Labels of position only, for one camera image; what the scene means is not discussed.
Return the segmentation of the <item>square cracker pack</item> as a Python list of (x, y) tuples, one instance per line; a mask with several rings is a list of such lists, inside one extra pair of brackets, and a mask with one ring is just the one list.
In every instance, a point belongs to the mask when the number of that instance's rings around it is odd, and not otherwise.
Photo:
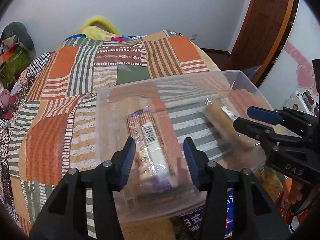
[(235, 150), (249, 151), (260, 145), (259, 141), (249, 138), (234, 129), (233, 123), (240, 115), (225, 106), (219, 98), (206, 98), (204, 114), (223, 139), (230, 142)]

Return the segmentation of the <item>long wafer cracker pack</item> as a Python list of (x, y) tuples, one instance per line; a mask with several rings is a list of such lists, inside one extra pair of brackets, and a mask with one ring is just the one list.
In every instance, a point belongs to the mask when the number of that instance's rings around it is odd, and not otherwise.
[(126, 117), (126, 126), (136, 142), (134, 162), (140, 184), (155, 192), (172, 189), (175, 171), (153, 113), (137, 110)]

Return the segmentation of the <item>red snack bag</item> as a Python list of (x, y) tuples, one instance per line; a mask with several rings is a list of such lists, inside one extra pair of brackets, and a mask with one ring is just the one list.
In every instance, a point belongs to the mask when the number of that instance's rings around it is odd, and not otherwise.
[(291, 212), (289, 201), (292, 179), (283, 175), (280, 175), (279, 178), (276, 171), (264, 170), (262, 167), (260, 170), (260, 182), (275, 203), (285, 224), (289, 226), (293, 221), (293, 213)]

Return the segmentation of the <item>white device with stickers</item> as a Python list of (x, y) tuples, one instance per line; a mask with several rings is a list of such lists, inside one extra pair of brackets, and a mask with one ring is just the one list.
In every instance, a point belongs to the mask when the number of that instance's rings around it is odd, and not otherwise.
[(319, 117), (319, 104), (313, 99), (308, 90), (303, 93), (298, 91), (293, 92), (283, 107)]

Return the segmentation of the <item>white wardrobe with hearts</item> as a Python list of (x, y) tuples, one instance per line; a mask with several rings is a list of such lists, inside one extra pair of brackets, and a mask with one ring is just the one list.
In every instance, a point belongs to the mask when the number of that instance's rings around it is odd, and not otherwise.
[(293, 92), (308, 90), (315, 101), (312, 61), (319, 59), (319, 22), (306, 1), (299, 0), (289, 37), (259, 90), (270, 105), (279, 109)]

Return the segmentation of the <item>patchwork striped quilt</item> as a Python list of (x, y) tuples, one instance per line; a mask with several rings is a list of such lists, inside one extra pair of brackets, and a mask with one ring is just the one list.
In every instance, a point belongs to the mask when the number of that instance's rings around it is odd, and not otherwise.
[[(70, 168), (92, 170), (96, 157), (95, 119), (99, 89), (161, 77), (220, 71), (198, 46), (164, 30), (122, 41), (87, 30), (45, 53), (20, 74), (1, 117), (1, 201), (28, 235), (46, 201)], [(190, 231), (201, 222), (201, 206), (181, 217)], [(171, 239), (170, 217), (121, 223), (126, 238), (141, 236), (152, 223), (154, 238)]]

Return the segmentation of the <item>clear plastic storage bin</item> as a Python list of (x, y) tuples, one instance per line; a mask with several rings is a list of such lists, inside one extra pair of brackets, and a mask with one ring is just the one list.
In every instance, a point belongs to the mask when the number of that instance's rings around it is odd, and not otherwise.
[(204, 114), (205, 100), (219, 98), (240, 117), (250, 106), (268, 109), (270, 104), (243, 72), (218, 71), (134, 82), (99, 89), (95, 119), (97, 161), (110, 160), (125, 145), (129, 134), (126, 117), (140, 109), (153, 113), (175, 171), (173, 188), (155, 192), (143, 187), (135, 162), (126, 186), (114, 193), (121, 223), (161, 217), (173, 217), (202, 206), (206, 193), (193, 185), (183, 152), (190, 137), (208, 159), (224, 168), (258, 170), (265, 162), (258, 145), (249, 151), (237, 151), (210, 123)]

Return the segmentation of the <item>brown wooden door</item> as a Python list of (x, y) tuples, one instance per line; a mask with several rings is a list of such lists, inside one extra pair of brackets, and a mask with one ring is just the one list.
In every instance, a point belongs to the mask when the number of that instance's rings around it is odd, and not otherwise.
[(293, 26), (299, 0), (250, 0), (231, 52), (232, 69), (253, 70), (258, 87), (275, 64)]

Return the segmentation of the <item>pink plush toy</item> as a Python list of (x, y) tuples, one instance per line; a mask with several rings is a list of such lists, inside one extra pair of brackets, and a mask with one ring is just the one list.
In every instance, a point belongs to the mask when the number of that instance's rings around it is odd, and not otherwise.
[(6, 109), (10, 101), (10, 92), (7, 89), (3, 89), (0, 96), (1, 109)]

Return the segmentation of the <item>yellow bed footboard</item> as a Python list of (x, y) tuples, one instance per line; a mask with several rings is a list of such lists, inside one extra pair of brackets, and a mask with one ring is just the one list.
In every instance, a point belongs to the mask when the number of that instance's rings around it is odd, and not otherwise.
[(104, 27), (104, 29), (109, 33), (116, 34), (116, 35), (120, 34), (119, 31), (117, 31), (117, 29), (107, 19), (103, 18), (102, 16), (93, 16), (89, 18), (82, 27), (86, 28), (90, 26), (96, 26), (97, 24)]

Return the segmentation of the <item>grey neck pillow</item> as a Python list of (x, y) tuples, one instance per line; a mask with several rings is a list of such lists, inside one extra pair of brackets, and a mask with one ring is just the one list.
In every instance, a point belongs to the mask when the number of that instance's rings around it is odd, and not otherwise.
[(32, 59), (35, 58), (34, 43), (26, 27), (21, 22), (12, 22), (2, 31), (1, 54), (4, 54), (14, 44), (18, 44), (19, 47), (26, 50)]

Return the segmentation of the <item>wall power socket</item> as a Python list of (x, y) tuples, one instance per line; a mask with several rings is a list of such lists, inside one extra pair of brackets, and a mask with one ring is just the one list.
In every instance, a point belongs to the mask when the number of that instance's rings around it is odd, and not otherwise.
[(191, 40), (196, 40), (196, 38), (197, 38), (196, 34), (192, 34), (191, 37), (190, 37)]

